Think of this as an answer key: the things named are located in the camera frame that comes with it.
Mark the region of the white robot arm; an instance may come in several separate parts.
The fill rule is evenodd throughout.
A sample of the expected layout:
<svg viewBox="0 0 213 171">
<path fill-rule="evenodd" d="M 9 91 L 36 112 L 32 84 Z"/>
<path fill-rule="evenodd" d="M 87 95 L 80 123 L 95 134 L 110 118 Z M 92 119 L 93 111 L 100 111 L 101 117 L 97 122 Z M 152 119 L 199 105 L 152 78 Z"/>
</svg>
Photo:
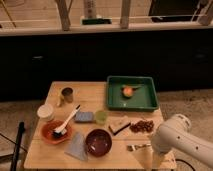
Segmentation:
<svg viewBox="0 0 213 171">
<path fill-rule="evenodd" d="M 213 169 L 213 143 L 189 133 L 191 121 L 175 114 L 162 122 L 151 137 L 153 151 L 165 155 L 176 148 Z"/>
</svg>

